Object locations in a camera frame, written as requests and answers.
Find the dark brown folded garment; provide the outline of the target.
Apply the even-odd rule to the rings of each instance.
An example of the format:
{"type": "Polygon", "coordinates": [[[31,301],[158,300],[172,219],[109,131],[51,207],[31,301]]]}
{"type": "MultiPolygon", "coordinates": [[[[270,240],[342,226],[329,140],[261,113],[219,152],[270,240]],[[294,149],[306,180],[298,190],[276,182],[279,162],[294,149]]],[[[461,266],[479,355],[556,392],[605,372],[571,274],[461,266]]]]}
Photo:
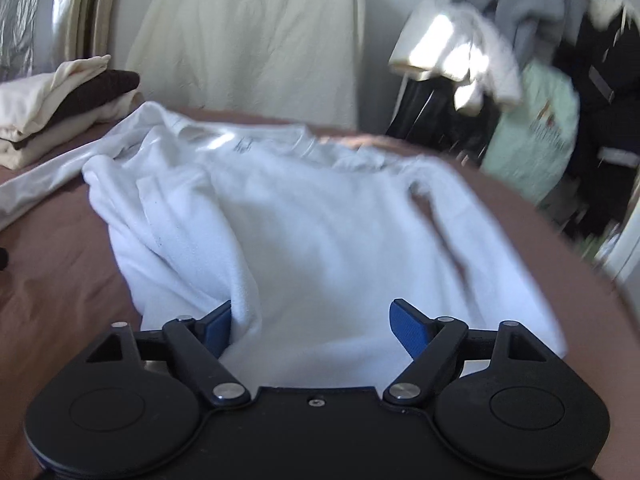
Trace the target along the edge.
{"type": "Polygon", "coordinates": [[[51,128],[68,118],[92,112],[112,102],[125,93],[136,90],[140,75],[130,70],[106,70],[74,89],[55,110],[46,125],[35,132],[39,136],[43,130],[51,128]]]}

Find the cream folded garment bottom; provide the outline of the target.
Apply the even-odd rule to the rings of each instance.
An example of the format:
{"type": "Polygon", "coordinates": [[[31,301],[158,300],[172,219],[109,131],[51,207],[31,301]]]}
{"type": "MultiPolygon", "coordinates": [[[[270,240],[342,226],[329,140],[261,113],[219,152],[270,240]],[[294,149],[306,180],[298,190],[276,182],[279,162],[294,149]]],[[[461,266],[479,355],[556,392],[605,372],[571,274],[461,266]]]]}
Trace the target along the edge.
{"type": "Polygon", "coordinates": [[[1,166],[9,170],[22,169],[57,146],[73,140],[93,125],[114,122],[126,117],[132,110],[137,93],[137,90],[129,91],[90,112],[63,119],[62,122],[34,133],[22,142],[2,140],[1,166]]]}

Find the cream covered mattress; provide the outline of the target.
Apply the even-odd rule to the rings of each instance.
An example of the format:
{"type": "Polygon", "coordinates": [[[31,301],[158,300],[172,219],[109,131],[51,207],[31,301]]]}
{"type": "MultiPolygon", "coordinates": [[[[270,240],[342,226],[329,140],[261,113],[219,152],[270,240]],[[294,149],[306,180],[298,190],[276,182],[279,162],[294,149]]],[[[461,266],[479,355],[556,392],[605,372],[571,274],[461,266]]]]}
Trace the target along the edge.
{"type": "Polygon", "coordinates": [[[144,96],[353,129],[364,0],[152,0],[127,58],[144,96]]]}

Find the silver foil sheet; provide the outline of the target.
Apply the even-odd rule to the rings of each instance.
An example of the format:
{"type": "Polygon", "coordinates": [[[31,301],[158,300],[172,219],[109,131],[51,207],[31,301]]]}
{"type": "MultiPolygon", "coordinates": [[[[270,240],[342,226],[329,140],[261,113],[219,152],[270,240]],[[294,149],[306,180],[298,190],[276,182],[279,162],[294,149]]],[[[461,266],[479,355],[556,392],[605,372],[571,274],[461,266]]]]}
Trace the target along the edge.
{"type": "Polygon", "coordinates": [[[1,81],[47,72],[53,0],[1,0],[1,81]]]}

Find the white long-sleeve shirt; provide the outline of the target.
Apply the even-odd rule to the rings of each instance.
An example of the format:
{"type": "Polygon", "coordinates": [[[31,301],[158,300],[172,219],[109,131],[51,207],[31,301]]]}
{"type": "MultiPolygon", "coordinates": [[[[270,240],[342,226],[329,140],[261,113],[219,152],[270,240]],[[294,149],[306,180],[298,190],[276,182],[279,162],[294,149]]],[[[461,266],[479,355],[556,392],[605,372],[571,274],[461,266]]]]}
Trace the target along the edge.
{"type": "Polygon", "coordinates": [[[247,386],[384,389],[409,362],[390,304],[478,330],[560,324],[501,226],[434,156],[306,127],[197,122],[147,102],[1,188],[8,226],[72,177],[107,225],[147,330],[230,304],[221,361],[247,386]]]}

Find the cream folded garment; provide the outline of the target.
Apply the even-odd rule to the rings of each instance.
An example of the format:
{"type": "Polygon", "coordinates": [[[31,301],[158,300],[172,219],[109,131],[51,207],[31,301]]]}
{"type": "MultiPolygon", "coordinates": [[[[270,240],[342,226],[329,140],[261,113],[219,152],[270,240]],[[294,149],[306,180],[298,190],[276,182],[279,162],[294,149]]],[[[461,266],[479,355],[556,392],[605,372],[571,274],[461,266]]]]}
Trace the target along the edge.
{"type": "Polygon", "coordinates": [[[106,71],[111,55],[63,62],[43,73],[1,84],[1,139],[21,141],[42,130],[61,103],[85,82],[106,71]]]}
{"type": "Polygon", "coordinates": [[[1,166],[9,170],[22,169],[57,146],[73,140],[93,125],[114,122],[126,117],[132,110],[137,93],[137,90],[129,91],[90,112],[63,119],[62,122],[34,133],[22,142],[2,140],[1,166]]]}

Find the white puffer jacket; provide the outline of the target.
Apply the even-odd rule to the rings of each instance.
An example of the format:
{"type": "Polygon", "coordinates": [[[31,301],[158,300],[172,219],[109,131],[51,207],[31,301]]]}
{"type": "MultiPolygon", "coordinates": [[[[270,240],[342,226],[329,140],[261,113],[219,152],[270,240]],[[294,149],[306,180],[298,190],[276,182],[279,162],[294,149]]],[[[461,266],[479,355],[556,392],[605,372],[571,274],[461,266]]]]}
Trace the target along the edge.
{"type": "Polygon", "coordinates": [[[454,109],[476,116],[484,97],[508,110],[522,102],[521,69],[511,45],[474,6],[422,0],[406,21],[388,67],[415,81],[454,84],[454,109]]]}

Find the cream folded garment top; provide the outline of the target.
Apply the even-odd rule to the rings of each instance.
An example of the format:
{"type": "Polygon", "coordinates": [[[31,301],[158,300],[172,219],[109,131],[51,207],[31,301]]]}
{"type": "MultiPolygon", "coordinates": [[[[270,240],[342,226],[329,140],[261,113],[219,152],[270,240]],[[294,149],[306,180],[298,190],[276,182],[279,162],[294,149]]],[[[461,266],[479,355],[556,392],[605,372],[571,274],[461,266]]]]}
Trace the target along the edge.
{"type": "Polygon", "coordinates": [[[106,71],[111,55],[63,62],[43,73],[1,84],[1,139],[21,141],[42,130],[61,103],[85,82],[106,71]]]}

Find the beige curtain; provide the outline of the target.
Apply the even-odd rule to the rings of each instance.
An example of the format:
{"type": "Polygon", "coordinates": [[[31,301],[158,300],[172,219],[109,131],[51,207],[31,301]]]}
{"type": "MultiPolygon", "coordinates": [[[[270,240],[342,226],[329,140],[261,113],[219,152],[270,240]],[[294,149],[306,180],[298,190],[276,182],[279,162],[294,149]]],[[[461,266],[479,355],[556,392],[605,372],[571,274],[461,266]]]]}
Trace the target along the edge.
{"type": "Polygon", "coordinates": [[[54,64],[107,54],[115,0],[53,0],[54,64]]]}

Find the black hanging garment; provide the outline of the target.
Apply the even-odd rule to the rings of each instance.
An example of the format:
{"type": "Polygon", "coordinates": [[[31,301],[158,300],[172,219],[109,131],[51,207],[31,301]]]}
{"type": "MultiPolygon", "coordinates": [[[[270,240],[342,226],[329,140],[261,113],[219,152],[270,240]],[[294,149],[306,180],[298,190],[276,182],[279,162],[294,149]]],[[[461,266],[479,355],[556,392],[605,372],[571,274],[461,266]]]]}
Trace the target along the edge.
{"type": "Polygon", "coordinates": [[[480,114],[468,116],[454,108],[454,83],[437,77],[409,79],[386,136],[469,159],[480,166],[497,127],[500,112],[486,98],[480,114]]]}

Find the mint green printed bag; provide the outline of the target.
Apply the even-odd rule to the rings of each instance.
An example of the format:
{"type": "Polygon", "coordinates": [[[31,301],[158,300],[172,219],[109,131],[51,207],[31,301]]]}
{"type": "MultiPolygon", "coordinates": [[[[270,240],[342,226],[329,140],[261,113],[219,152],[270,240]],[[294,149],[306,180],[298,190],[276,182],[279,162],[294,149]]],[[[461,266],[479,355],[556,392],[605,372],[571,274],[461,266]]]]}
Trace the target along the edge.
{"type": "Polygon", "coordinates": [[[574,151],[579,94],[567,74],[537,61],[522,73],[523,101],[501,115],[480,169],[539,204],[574,151]]]}

